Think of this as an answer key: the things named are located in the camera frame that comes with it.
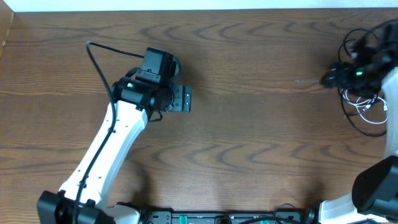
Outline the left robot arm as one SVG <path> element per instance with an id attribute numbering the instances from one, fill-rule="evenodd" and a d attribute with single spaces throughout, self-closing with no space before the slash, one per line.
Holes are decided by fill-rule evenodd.
<path id="1" fill-rule="evenodd" d="M 191 110 L 192 88 L 178 85 L 180 59 L 147 48 L 142 65 L 104 86 L 109 105 L 103 123 L 73 174 L 57 193 L 43 191 L 37 202 L 41 223 L 139 223 L 141 212 L 128 203 L 109 207 L 116 176 L 152 114 Z"/>

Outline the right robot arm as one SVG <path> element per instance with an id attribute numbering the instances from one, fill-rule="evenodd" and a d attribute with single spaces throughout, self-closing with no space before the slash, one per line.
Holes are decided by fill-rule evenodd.
<path id="1" fill-rule="evenodd" d="M 323 201 L 314 223 L 397 223 L 397 19 L 363 32 L 344 37 L 341 49 L 352 61 L 334 63 L 320 84 L 336 88 L 342 105 L 387 106 L 384 155 L 357 176 L 351 193 Z"/>

